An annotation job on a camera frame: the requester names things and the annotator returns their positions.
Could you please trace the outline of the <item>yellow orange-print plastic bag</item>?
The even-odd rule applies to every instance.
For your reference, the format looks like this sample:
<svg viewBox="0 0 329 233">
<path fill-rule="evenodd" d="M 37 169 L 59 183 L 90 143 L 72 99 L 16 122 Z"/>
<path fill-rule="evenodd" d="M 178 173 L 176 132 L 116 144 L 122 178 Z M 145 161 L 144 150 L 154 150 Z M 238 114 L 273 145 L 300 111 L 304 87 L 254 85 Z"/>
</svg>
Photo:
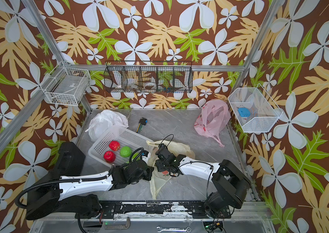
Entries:
<svg viewBox="0 0 329 233">
<path fill-rule="evenodd" d="M 149 166 L 154 167 L 154 171 L 152 173 L 152 178 L 150 181 L 150 191 L 154 200 L 157 199 L 157 195 L 159 194 L 161 188 L 171 179 L 170 175 L 164 176 L 162 172 L 158 172 L 157 168 L 155 167 L 155 161 L 158 160 L 157 156 L 155 155 L 155 152 L 158 151 L 160 143 L 161 141 L 150 142 L 147 140 L 147 145 L 154 147 L 153 151 L 151 152 L 151 156 L 149 157 L 147 162 Z M 195 153 L 191 150 L 189 145 L 178 142 L 169 142 L 167 140 L 165 140 L 163 144 L 165 144 L 169 151 L 175 156 L 183 154 L 192 159 L 195 159 Z"/>
</svg>

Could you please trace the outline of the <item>white perforated plastic basket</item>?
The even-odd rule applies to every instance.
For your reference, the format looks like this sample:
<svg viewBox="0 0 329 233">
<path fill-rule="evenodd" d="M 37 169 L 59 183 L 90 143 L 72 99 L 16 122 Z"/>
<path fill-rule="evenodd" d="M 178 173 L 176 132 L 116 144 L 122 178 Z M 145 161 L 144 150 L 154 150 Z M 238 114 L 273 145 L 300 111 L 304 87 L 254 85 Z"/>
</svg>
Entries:
<svg viewBox="0 0 329 233">
<path fill-rule="evenodd" d="M 108 167 L 111 167 L 112 165 L 119 166 L 128 163 L 129 157 L 121 157 L 120 151 L 112 151 L 109 148 L 109 144 L 112 141 L 117 141 L 119 142 L 121 147 L 128 146 L 132 150 L 143 147 L 144 150 L 149 152 L 149 155 L 147 157 L 143 157 L 143 160 L 145 162 L 148 162 L 148 159 L 151 157 L 151 153 L 154 149 L 153 146 L 148 145 L 148 142 L 153 142 L 153 140 L 146 138 L 127 128 L 120 126 L 112 126 L 108 130 L 106 130 L 92 145 L 92 147 L 88 150 L 88 155 Z M 115 160 L 112 163 L 109 163 L 104 159 L 104 154 L 107 151 L 112 151 L 116 156 Z"/>
</svg>

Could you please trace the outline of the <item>pink apple-print plastic bag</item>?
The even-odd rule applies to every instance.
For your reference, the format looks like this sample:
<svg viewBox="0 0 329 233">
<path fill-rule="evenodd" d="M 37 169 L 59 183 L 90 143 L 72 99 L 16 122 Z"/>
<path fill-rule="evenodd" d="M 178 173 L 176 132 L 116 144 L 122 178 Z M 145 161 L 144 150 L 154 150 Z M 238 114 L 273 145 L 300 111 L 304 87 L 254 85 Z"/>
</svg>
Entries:
<svg viewBox="0 0 329 233">
<path fill-rule="evenodd" d="M 195 121 L 194 129 L 200 135 L 214 139 L 220 147 L 224 148 L 220 139 L 220 132 L 224 130 L 231 119 L 229 107 L 222 100 L 206 102 L 201 113 Z"/>
</svg>

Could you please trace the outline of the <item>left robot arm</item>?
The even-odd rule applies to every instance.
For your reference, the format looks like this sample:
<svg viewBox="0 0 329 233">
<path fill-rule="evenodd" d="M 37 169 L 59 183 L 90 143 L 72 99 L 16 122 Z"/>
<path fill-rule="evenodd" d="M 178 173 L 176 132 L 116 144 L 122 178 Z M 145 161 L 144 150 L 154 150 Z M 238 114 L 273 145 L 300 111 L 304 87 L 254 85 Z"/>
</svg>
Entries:
<svg viewBox="0 0 329 233">
<path fill-rule="evenodd" d="M 58 179 L 38 182 L 21 191 L 15 198 L 15 204 L 26 210 L 27 220 L 40 219 L 58 212 L 93 217 L 101 209 L 95 192 L 123 189 L 140 180 L 150 181 L 153 171 L 154 168 L 146 161 L 135 159 L 99 174 L 60 176 Z"/>
</svg>

